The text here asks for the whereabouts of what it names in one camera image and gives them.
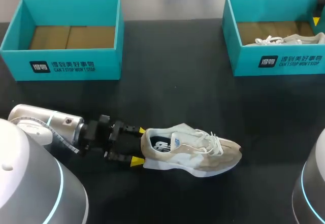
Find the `black logo on box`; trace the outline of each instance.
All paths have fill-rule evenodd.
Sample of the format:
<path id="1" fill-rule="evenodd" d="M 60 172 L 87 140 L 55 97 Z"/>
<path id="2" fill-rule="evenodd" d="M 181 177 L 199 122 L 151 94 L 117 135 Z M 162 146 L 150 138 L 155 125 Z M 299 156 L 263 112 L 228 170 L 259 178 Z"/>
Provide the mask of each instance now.
<path id="1" fill-rule="evenodd" d="M 30 61 L 32 70 L 34 73 L 50 73 L 50 68 L 46 61 Z"/>
<path id="2" fill-rule="evenodd" d="M 278 59 L 277 55 L 264 55 L 261 57 L 261 61 L 259 62 L 259 68 L 272 68 L 275 66 L 275 63 Z"/>

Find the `robotic arm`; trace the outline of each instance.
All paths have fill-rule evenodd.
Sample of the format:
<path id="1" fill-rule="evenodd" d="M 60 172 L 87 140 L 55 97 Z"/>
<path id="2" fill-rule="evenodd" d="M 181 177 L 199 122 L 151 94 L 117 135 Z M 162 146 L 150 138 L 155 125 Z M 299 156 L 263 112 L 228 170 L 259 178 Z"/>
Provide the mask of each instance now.
<path id="1" fill-rule="evenodd" d="M 119 154 L 112 146 L 121 134 L 140 137 L 143 132 L 141 127 L 112 122 L 105 115 L 86 124 L 79 116 L 16 106 L 8 121 L 0 119 L 1 223 L 85 224 L 87 193 L 73 173 L 49 153 L 52 144 L 80 156 L 100 147 L 108 161 L 135 166 L 144 160 Z"/>

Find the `cardboard box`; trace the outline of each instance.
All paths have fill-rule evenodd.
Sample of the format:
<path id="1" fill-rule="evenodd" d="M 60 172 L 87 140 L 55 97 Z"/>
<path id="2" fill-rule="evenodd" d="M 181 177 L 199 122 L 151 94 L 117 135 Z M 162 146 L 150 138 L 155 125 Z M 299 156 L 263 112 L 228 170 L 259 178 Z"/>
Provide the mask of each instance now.
<path id="1" fill-rule="evenodd" d="M 119 79 L 120 0 L 21 0 L 1 55 L 17 81 Z"/>
<path id="2" fill-rule="evenodd" d="M 268 35 L 325 32 L 314 26 L 317 0 L 225 0 L 222 29 L 234 76 L 325 73 L 325 44 L 245 46 Z"/>

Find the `shoelace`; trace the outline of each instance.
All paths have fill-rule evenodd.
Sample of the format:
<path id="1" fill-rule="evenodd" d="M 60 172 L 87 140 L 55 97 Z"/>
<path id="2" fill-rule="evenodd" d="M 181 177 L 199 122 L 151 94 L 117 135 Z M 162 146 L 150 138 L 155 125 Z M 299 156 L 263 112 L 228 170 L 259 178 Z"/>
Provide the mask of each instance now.
<path id="1" fill-rule="evenodd" d="M 198 131 L 197 134 L 201 134 L 201 137 L 199 137 L 196 142 L 199 142 L 199 141 L 202 141 L 202 140 L 206 139 L 206 140 L 208 140 L 210 142 L 210 146 L 212 146 L 212 148 L 209 151 L 207 151 L 207 149 L 205 147 L 201 147 L 200 149 L 204 150 L 204 152 L 195 151 L 195 153 L 197 153 L 197 154 L 209 154 L 210 152 L 213 151 L 213 154 L 211 154 L 211 155 L 218 155 L 218 156 L 223 155 L 223 149 L 222 149 L 221 142 L 220 142 L 219 138 L 215 134 L 213 134 L 211 132 L 211 135 L 210 135 L 207 132 L 202 131 L 200 129 L 196 129 L 196 131 Z"/>
<path id="2" fill-rule="evenodd" d="M 284 43 L 284 40 L 281 37 L 272 37 L 271 35 L 269 35 L 266 38 L 266 40 L 255 39 L 255 43 L 257 43 L 258 45 L 281 45 L 282 43 Z M 301 40 L 296 40 L 296 41 L 294 41 L 294 43 L 302 45 L 303 42 Z"/>

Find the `shoe tongue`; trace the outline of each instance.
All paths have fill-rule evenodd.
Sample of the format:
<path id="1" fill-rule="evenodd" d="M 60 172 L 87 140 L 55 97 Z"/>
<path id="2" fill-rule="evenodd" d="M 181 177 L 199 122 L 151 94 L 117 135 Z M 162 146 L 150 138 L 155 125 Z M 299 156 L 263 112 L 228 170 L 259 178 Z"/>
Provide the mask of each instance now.
<path id="1" fill-rule="evenodd" d="M 200 137 L 201 134 L 191 135 L 181 132 L 174 132 L 171 136 L 171 150 L 178 148 L 182 144 L 186 144 L 194 148 L 209 147 L 210 143 L 208 140 L 203 139 L 198 141 Z"/>

